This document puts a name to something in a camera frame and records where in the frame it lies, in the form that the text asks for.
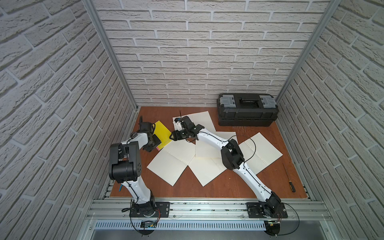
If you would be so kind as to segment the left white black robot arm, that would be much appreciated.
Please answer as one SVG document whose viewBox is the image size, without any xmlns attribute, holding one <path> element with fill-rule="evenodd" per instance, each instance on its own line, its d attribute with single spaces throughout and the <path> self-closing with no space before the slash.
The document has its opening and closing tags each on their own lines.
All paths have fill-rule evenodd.
<svg viewBox="0 0 384 240">
<path fill-rule="evenodd" d="M 142 178 L 142 160 L 140 150 L 151 152 L 160 145 L 161 140 L 155 134 L 156 125 L 139 122 L 139 130 L 131 133 L 128 140 L 110 146 L 109 177 L 124 186 L 130 192 L 131 215 L 151 217 L 159 214 L 155 197 Z"/>
</svg>

